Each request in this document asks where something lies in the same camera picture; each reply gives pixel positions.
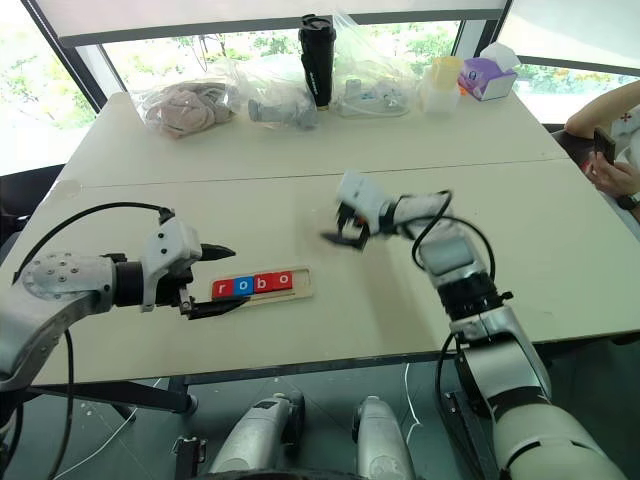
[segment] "tissue box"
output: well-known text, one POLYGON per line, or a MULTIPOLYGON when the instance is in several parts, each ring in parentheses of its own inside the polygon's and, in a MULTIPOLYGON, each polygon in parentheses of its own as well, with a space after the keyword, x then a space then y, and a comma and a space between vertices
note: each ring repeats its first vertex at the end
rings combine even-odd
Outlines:
POLYGON ((502 71, 488 58, 470 58, 464 61, 458 83, 478 100, 506 97, 518 74, 511 69, 502 71))

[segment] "plastic bag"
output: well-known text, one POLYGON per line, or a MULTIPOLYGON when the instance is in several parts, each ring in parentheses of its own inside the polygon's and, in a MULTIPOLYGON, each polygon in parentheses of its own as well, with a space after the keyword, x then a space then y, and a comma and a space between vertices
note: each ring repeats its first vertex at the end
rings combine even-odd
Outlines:
POLYGON ((180 138, 228 122, 240 108, 237 80, 230 62, 214 64, 215 76, 131 93, 149 128, 180 138))
POLYGON ((333 15, 336 29, 331 109, 340 115, 395 117, 415 102, 416 75, 409 64, 388 57, 351 17, 333 15))
POLYGON ((269 55, 236 64, 238 85, 249 118, 270 128, 313 128, 317 109, 296 55, 269 55))

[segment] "black tumbler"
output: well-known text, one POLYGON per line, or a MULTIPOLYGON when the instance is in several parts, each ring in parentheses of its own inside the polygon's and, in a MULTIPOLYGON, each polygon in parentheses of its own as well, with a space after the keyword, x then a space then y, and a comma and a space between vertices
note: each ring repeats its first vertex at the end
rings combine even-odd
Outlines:
POLYGON ((336 30, 331 20, 314 14, 302 17, 298 31, 302 45, 302 65, 309 90, 316 106, 324 109, 331 101, 331 74, 333 72, 333 42, 336 30))

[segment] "person's hand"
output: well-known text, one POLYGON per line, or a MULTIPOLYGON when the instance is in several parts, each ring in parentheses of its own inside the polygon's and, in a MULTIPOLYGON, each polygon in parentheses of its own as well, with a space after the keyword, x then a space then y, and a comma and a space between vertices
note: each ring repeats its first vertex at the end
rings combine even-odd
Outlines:
POLYGON ((623 162, 611 165, 600 152, 592 153, 589 159, 587 178, 601 192, 614 198, 640 192, 640 170, 637 168, 623 162))

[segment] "white table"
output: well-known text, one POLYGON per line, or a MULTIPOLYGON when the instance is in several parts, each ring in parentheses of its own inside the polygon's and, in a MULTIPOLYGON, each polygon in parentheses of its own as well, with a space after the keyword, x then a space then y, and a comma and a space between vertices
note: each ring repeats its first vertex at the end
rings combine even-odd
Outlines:
MULTIPOLYGON (((454 190, 455 212, 490 238, 497 285, 533 341, 554 342, 640 329, 640 245, 568 160, 459 166, 372 174, 389 193, 454 190)), ((71 331, 77 379, 96 382, 260 368, 407 352, 434 352, 448 318, 410 243, 371 241, 364 253, 319 237, 333 229, 340 175, 78 189, 58 184, 3 265, 8 285, 45 231, 84 208, 117 200, 174 207, 201 241, 238 256, 197 264, 192 290, 208 298, 214 277, 306 264, 312 298, 187 321, 170 308, 114 309, 71 331), (243 345, 230 338, 242 337, 243 345)), ((119 209, 92 215, 46 250, 126 252, 136 258, 157 218, 119 209)), ((38 383, 66 379, 64 347, 38 383)))
POLYGON ((566 153, 515 94, 460 99, 451 117, 344 119, 318 114, 313 131, 271 130, 238 116, 180 140, 148 130, 128 95, 111 97, 61 178, 90 186, 279 178, 530 162, 566 153))

